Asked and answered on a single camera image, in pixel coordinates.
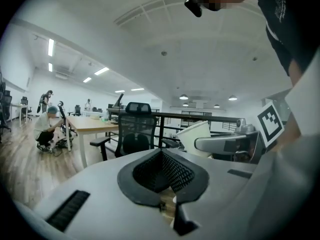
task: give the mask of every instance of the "wooden floor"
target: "wooden floor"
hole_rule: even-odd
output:
[[[21,128],[18,119],[9,122],[12,132],[4,129],[0,144],[0,180],[13,200],[31,209],[42,198],[50,195],[54,188],[84,169],[78,141],[72,143],[71,152],[65,148],[58,157],[37,149],[33,133],[36,120],[36,117],[32,117],[32,121],[29,120],[28,123],[23,121]],[[59,140],[58,136],[64,137],[60,130],[56,129],[55,142]],[[94,134],[84,136],[85,152],[90,154],[86,156],[88,166],[102,162],[99,148],[89,145],[94,138]],[[111,152],[107,153],[107,157],[109,160],[115,159]],[[161,199],[166,203],[166,211],[162,215],[168,223],[175,214],[172,201],[174,196],[171,189],[161,193]]]

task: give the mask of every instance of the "white bin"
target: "white bin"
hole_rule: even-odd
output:
[[[184,149],[193,155],[208,158],[211,153],[200,151],[195,148],[195,139],[211,137],[208,121],[194,124],[176,134],[184,145]]]

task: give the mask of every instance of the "person wearing black shirt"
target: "person wearing black shirt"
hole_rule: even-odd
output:
[[[47,112],[47,107],[49,105],[49,98],[51,97],[51,95],[53,94],[52,90],[48,90],[42,97],[42,104],[41,104],[41,108],[42,108],[42,113]]]
[[[198,0],[211,11],[244,0]],[[320,45],[318,0],[258,0],[266,18],[266,34],[292,85],[299,81]],[[301,135],[291,113],[273,151]]]

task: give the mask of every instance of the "white paper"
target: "white paper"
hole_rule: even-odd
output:
[[[312,62],[285,97],[301,135],[320,133],[320,48]]]
[[[273,143],[285,130],[281,118],[272,102],[253,115],[253,126],[260,131],[265,147]]]

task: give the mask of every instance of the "standing person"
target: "standing person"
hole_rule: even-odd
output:
[[[51,95],[53,94],[52,90],[48,90],[45,94],[43,94],[42,97],[42,113],[47,112],[47,107],[49,105],[49,98],[51,97]]]
[[[193,1],[211,11],[219,11],[227,4],[244,0]],[[292,86],[295,86],[320,45],[319,20],[315,17],[319,14],[318,0],[258,0],[258,5],[266,18],[266,34],[271,46],[290,77]],[[298,124],[291,113],[284,132],[272,150],[279,150],[300,135]]]
[[[64,120],[61,119],[57,124],[51,126],[50,118],[55,118],[58,109],[55,106],[50,106],[48,112],[42,113],[34,125],[34,138],[38,142],[37,148],[42,151],[48,151],[50,141],[54,138],[54,131],[59,127]]]
[[[88,101],[84,105],[85,111],[91,111],[91,100],[88,98]]]

